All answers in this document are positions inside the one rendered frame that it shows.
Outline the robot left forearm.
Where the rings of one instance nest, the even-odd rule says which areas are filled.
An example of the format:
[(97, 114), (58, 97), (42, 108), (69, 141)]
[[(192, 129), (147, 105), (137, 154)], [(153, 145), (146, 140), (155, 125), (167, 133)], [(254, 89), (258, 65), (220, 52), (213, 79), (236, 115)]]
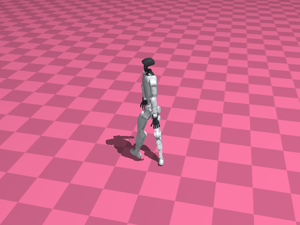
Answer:
[(157, 118), (157, 111), (156, 111), (156, 109), (157, 109), (157, 101), (156, 101), (156, 99), (155, 98), (153, 98), (152, 100), (151, 100), (151, 112), (152, 112), (152, 114), (153, 114), (153, 118)]

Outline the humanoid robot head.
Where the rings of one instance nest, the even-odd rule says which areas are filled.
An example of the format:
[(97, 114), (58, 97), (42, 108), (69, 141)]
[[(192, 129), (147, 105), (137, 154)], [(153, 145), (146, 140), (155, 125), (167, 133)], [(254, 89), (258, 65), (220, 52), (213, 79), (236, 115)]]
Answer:
[(142, 63), (144, 64), (144, 71), (147, 72), (146, 76), (149, 76), (148, 74), (154, 75), (152, 70), (148, 68), (148, 66), (155, 64), (154, 60), (152, 58), (145, 58), (142, 60)]

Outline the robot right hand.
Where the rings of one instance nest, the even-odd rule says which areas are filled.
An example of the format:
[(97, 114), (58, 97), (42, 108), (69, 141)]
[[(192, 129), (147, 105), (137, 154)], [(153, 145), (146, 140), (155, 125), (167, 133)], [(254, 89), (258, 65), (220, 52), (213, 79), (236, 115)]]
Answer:
[(147, 100), (143, 100), (143, 98), (142, 98), (142, 102), (140, 104), (140, 107), (142, 106), (142, 109), (143, 109), (143, 106), (144, 106), (144, 109), (145, 109), (146, 104), (148, 104)]

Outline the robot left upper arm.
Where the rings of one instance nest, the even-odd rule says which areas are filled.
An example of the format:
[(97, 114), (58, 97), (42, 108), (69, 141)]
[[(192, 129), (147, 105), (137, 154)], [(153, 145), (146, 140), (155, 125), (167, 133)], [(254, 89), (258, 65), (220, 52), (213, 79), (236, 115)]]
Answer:
[(149, 98), (149, 101), (151, 102), (153, 98), (157, 100), (157, 81), (154, 78), (149, 79), (149, 86), (150, 86), (150, 93), (152, 95)]

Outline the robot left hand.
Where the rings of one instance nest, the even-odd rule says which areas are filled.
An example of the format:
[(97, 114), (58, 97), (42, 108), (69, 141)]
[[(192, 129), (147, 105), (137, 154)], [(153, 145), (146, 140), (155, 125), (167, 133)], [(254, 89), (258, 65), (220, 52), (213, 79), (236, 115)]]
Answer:
[[(153, 115), (152, 115), (152, 118), (153, 118)], [(158, 116), (157, 116), (157, 118), (153, 118), (153, 122), (152, 122), (152, 124), (153, 124), (153, 129), (155, 128), (158, 128), (158, 125), (159, 125), (159, 127), (160, 127), (160, 124), (159, 124), (159, 121), (158, 121)], [(152, 124), (151, 124), (151, 126), (152, 126)], [(157, 125), (157, 126), (156, 126)]]

